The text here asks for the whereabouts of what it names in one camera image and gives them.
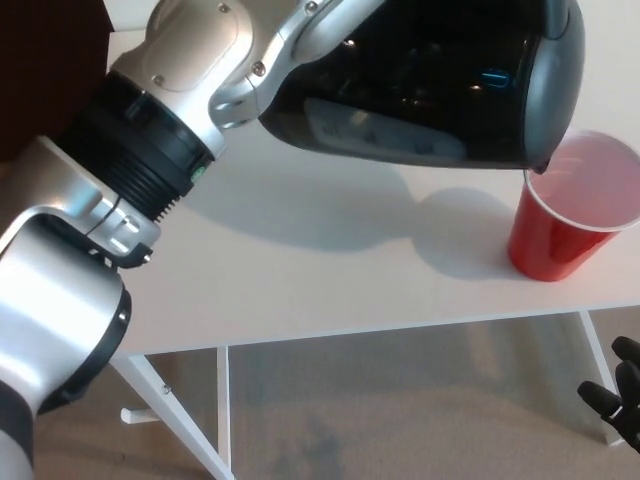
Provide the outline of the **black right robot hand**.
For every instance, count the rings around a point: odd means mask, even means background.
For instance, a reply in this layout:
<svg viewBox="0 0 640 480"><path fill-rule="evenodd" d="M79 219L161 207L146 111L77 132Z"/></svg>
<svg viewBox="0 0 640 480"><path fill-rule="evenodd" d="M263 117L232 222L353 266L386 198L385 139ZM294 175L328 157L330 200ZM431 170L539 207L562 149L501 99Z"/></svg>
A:
<svg viewBox="0 0 640 480"><path fill-rule="evenodd" d="M582 382L577 393L626 444L639 452L639 343L619 336L611 347L621 360L615 369L618 393L592 381Z"/></svg>

